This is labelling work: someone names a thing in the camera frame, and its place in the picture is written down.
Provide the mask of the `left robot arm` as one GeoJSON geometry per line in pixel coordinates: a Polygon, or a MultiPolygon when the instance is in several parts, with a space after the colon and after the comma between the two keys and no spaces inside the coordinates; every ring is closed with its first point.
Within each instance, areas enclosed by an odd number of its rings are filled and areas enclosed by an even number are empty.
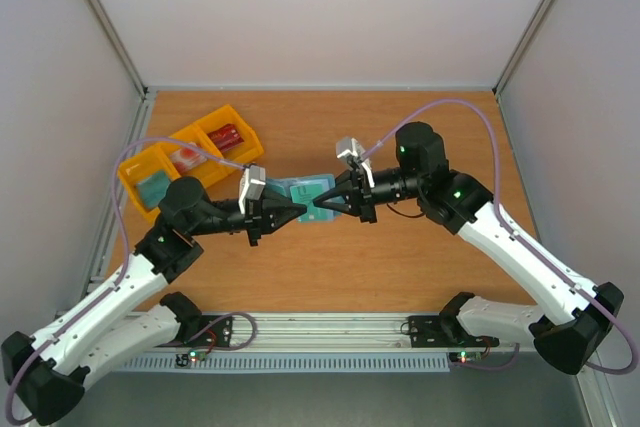
{"type": "Polygon", "coordinates": [[[256,245],[307,210],[268,189],[263,180],[243,179],[239,198],[212,201],[194,177],[171,182],[159,209],[153,227],[99,287],[34,334],[16,331],[2,342],[10,424],[27,422],[15,417],[16,400],[29,411],[29,420],[51,425],[127,360],[157,346],[189,345],[199,338],[202,313],[179,292],[165,295],[133,320],[126,318],[202,255],[197,236],[245,232],[256,245]]]}

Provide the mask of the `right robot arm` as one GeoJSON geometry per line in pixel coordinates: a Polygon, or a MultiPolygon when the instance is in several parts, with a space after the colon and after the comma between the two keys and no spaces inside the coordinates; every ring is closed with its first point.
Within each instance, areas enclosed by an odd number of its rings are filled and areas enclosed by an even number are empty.
{"type": "Polygon", "coordinates": [[[372,169],[356,139],[341,139],[336,156],[347,168],[315,206],[374,223],[377,206],[415,200],[427,219],[488,256],[534,301],[492,302],[461,292],[439,313],[444,337],[455,345],[490,337],[531,346],[555,369],[577,374],[611,331],[622,291],[563,264],[521,229],[489,189],[450,168],[444,141],[430,125],[410,122],[394,138],[398,165],[382,171],[372,169]]]}

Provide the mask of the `teal green card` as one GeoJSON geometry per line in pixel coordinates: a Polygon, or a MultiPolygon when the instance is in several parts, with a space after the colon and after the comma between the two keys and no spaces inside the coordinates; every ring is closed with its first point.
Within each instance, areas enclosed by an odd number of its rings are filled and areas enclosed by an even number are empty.
{"type": "Polygon", "coordinates": [[[298,221],[300,223],[330,222],[334,219],[332,211],[317,207],[314,199],[329,189],[326,181],[298,182],[290,187],[291,198],[294,203],[304,204],[306,212],[298,221]]]}

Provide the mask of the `teal card holder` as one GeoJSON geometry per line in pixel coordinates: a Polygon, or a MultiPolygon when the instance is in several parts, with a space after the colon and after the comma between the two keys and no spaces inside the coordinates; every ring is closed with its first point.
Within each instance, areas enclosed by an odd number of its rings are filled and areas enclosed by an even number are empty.
{"type": "Polygon", "coordinates": [[[324,180],[328,183],[329,189],[335,186],[335,177],[331,174],[318,174],[318,175],[311,175],[311,176],[304,176],[304,177],[289,177],[289,178],[280,178],[280,179],[268,178],[267,186],[289,197],[292,200],[291,194],[290,194],[290,187],[293,186],[295,183],[313,182],[313,181],[321,181],[321,180],[324,180]]]}

